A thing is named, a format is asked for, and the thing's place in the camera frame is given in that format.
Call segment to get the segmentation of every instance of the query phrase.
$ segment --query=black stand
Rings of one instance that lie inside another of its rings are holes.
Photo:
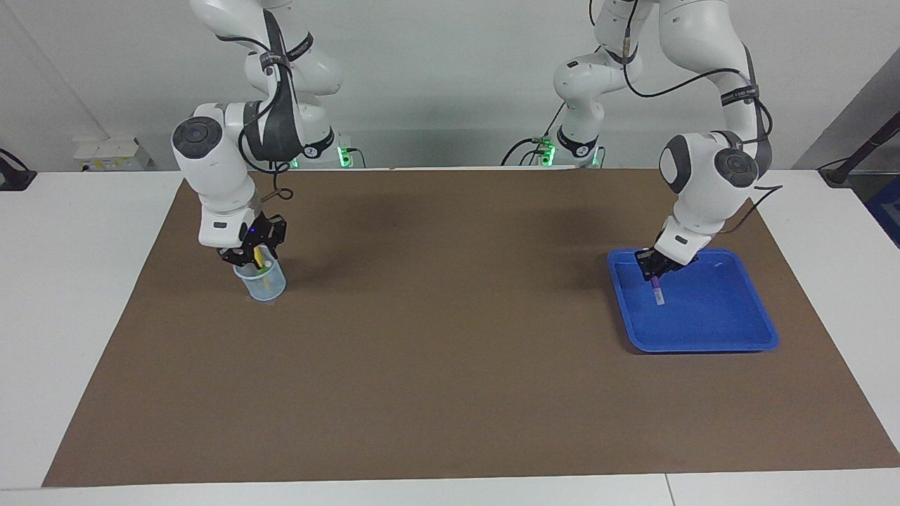
[[[871,139],[867,140],[862,147],[857,149],[856,152],[853,153],[853,156],[847,158],[847,161],[845,161],[843,165],[835,169],[819,170],[819,174],[822,175],[822,179],[825,180],[825,183],[832,188],[849,188],[850,185],[847,183],[847,177],[850,176],[850,172],[858,167],[860,163],[862,163],[862,160],[868,158],[873,151],[878,149],[878,147],[891,140],[891,138],[899,131],[900,113],[897,113],[885,124],[885,126],[881,127],[881,130],[872,136]]]
[[[0,192],[24,192],[38,175],[33,170],[16,170],[2,158],[0,158],[0,174],[3,174],[4,178]]]

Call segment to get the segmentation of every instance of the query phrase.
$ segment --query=plastic tray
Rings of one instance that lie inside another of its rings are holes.
[[[635,249],[609,254],[609,271],[628,338],[648,353],[768,351],[779,344],[743,262],[726,249],[705,249],[690,267],[662,277],[657,306]]]

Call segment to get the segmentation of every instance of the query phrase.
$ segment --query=cable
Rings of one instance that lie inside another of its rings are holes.
[[[840,160],[834,160],[833,162],[828,162],[828,163],[826,163],[825,165],[823,165],[823,166],[821,166],[821,167],[814,168],[813,170],[822,170],[823,168],[828,168],[828,167],[831,167],[832,165],[837,165],[837,164],[839,164],[839,163],[843,163],[843,162],[845,162],[845,161],[847,161],[847,160],[849,160],[849,159],[850,159],[850,157],[847,157],[847,158],[841,158]]]
[[[535,149],[534,151],[528,151],[528,152],[525,154],[525,156],[522,157],[521,161],[518,162],[519,166],[520,166],[520,167],[523,167],[523,166],[525,165],[525,158],[528,158],[528,155],[531,155],[531,160],[532,160],[532,161],[528,162],[528,165],[529,165],[529,166],[534,165],[534,164],[535,164],[535,161],[534,161],[534,160],[535,160],[535,156],[540,155],[540,154],[541,154],[541,150],[540,150],[540,149]]]
[[[630,50],[630,48],[631,48],[631,26],[635,20],[635,14],[637,14],[637,5],[640,1],[641,0],[634,0],[634,5],[631,6],[631,14],[628,15],[628,23],[625,25],[625,37],[622,40],[622,60],[625,62],[622,64],[622,72],[625,75],[625,83],[628,85],[628,89],[630,89],[632,91],[632,93],[634,93],[635,95],[638,95],[642,98],[656,98],[657,96],[663,96],[663,95],[669,94],[673,91],[679,90],[679,89],[683,88],[684,86],[688,86],[692,83],[696,83],[700,79],[703,79],[706,77],[711,77],[716,74],[724,74],[724,73],[737,74],[738,76],[741,77],[741,79],[746,81],[749,86],[755,86],[754,83],[750,79],[748,79],[748,77],[745,76],[742,71],[738,70],[737,68],[718,68],[716,70],[710,70],[710,71],[704,72],[703,74],[700,74],[698,76],[694,76],[691,79],[688,79],[687,81],[685,81],[679,85],[672,86],[671,88],[662,90],[661,92],[646,94],[646,93],[641,93],[640,91],[635,89],[635,86],[631,82],[631,78],[628,76],[628,58],[631,56],[630,55],[630,53],[631,53],[631,50]],[[763,104],[759,98],[754,98],[753,102],[757,106],[759,106],[760,109],[766,114],[766,117],[769,120],[769,128],[766,129],[765,132],[756,139],[742,140],[741,141],[742,144],[756,144],[756,143],[763,142],[769,138],[770,134],[772,133],[772,131],[775,128],[774,120],[772,118],[772,114],[769,112],[769,108],[767,108],[766,105]]]
[[[359,153],[360,158],[363,159],[363,168],[369,168],[368,164],[365,163],[365,153],[359,148],[347,148],[347,153]]]
[[[26,166],[24,163],[22,163],[22,161],[21,161],[18,157],[16,157],[13,153],[10,153],[10,152],[7,151],[6,149],[0,148],[0,153],[3,153],[3,155],[4,155],[5,157],[7,157],[7,158],[11,159],[12,161],[14,161],[15,163],[19,164],[19,165],[22,166],[22,168],[24,168],[25,170],[30,170],[30,169],[28,168],[28,166]]]
[[[293,190],[291,188],[282,188],[278,185],[278,176],[290,170],[291,164],[282,162],[276,165],[274,162],[269,162],[269,168],[274,168],[274,170],[269,173],[272,174],[272,192],[263,197],[263,203],[272,200],[274,197],[278,197],[282,200],[293,199]]]
[[[631,14],[628,16],[628,24],[625,25],[625,38],[622,40],[622,60],[625,62],[622,65],[622,69],[623,69],[623,72],[625,73],[625,83],[628,84],[628,88],[631,89],[632,93],[634,93],[635,95],[638,95],[642,98],[656,98],[657,96],[663,96],[663,95],[669,94],[675,90],[683,88],[684,86],[695,83],[695,82],[699,81],[700,79],[703,79],[705,77],[714,76],[715,74],[732,73],[732,74],[737,74],[740,77],[743,77],[743,72],[741,72],[737,68],[718,68],[716,70],[710,70],[708,72],[704,72],[703,74],[700,74],[699,76],[695,76],[695,77],[692,77],[691,79],[688,79],[687,81],[681,83],[680,85],[673,86],[667,90],[663,90],[658,93],[645,94],[645,93],[641,93],[641,92],[637,91],[635,89],[634,85],[631,83],[631,79],[628,77],[627,61],[628,61],[628,58],[631,56],[631,54],[630,54],[631,53],[631,50],[630,50],[631,26],[635,20],[635,14],[637,14],[637,5],[640,1],[641,0],[634,0],[634,5],[632,5],[632,7],[631,7]]]
[[[733,234],[733,233],[737,232],[738,229],[740,229],[744,225],[744,223],[747,222],[748,219],[750,219],[750,217],[753,215],[753,213],[757,212],[760,209],[760,206],[762,205],[762,203],[765,202],[765,200],[767,198],[771,197],[775,192],[777,192],[781,188],[784,188],[784,186],[783,185],[754,186],[753,187],[754,190],[769,190],[769,192],[766,193],[765,195],[763,195],[762,198],[759,201],[757,201],[757,203],[755,203],[752,208],[750,208],[750,210],[747,212],[747,214],[745,214],[743,216],[743,218],[741,218],[741,220],[738,222],[738,224],[733,229],[731,229],[727,232],[719,232],[718,235],[727,235],[727,234]]]
[[[519,149],[519,148],[521,148],[522,146],[525,146],[525,145],[528,144],[529,142],[532,143],[532,144],[537,144],[537,142],[535,142],[534,139],[522,139],[522,140],[520,140],[519,142],[516,143],[515,146],[513,146],[512,148],[510,148],[509,151],[507,151],[507,155],[506,155],[505,157],[503,157],[503,161],[500,162],[500,166],[501,166],[501,167],[505,166],[505,165],[506,165],[506,162],[509,161],[509,157],[511,157],[512,154],[516,152],[516,149]]]
[[[272,52],[268,46],[264,43],[257,41],[256,39],[250,39],[249,37],[219,37],[216,36],[216,39],[219,39],[222,42],[249,42],[251,44],[256,44],[260,48],[264,49],[265,52]]]
[[[772,113],[769,112],[769,107],[766,107],[766,104],[759,98],[754,98],[753,102],[756,103],[760,107],[760,110],[766,115],[766,119],[769,121],[769,127],[766,128],[760,137],[753,140],[742,140],[742,144],[758,144],[764,140],[768,140],[769,136],[772,134],[772,130],[775,128],[775,120],[772,119]]]
[[[600,159],[600,167],[603,168],[603,164],[607,163],[607,149],[603,146],[597,148],[597,150],[603,149],[603,158]]]

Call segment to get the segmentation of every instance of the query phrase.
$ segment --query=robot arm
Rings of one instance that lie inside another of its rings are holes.
[[[287,228],[280,216],[263,213],[248,175],[251,158],[275,170],[299,156],[320,158],[335,134],[315,95],[336,93],[341,81],[338,66],[313,48],[305,26],[282,30],[298,21],[293,0],[261,1],[191,0],[194,13],[219,39],[251,50],[245,73],[267,98],[201,105],[172,138],[178,166],[200,196],[200,243],[218,248],[222,259],[239,267],[255,263],[253,250],[260,245],[277,258],[275,248]],[[304,119],[313,121],[307,125]],[[315,141],[306,144],[310,138]]]
[[[735,71],[709,76],[721,94],[727,130],[676,136],[662,152],[660,171],[679,199],[653,248],[637,255],[648,281],[694,261],[750,198],[772,160],[763,124],[768,112],[727,1],[662,0],[660,17],[663,52],[673,63],[700,75]]]
[[[653,5],[654,2],[647,1],[634,5],[607,0],[594,29],[599,44],[597,51],[572,59],[556,69],[553,87],[565,101],[566,108],[553,144],[556,146],[556,159],[563,164],[571,163],[578,167],[592,165],[605,119],[600,96],[627,86],[623,71],[625,65],[632,80],[637,80],[644,70],[644,62],[636,48],[627,59],[622,52],[632,7],[636,6],[632,31],[637,36],[650,17]]]
[[[648,281],[690,264],[771,164],[763,122],[768,113],[759,100],[750,52],[734,32],[728,0],[607,0],[595,30],[598,51],[556,71],[556,92],[567,106],[554,140],[557,156],[579,167],[591,165],[604,120],[598,99],[641,76],[643,63],[631,39],[640,37],[656,4],[663,52],[716,85],[726,130],[679,135],[662,152],[660,171],[679,200],[653,248],[638,254]]]

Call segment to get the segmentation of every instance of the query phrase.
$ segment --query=brown paper mat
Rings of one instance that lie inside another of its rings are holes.
[[[271,305],[196,245],[182,187],[45,486],[900,465],[759,217],[714,245],[780,348],[654,357],[626,344],[605,258],[670,212],[655,171],[283,183]]]

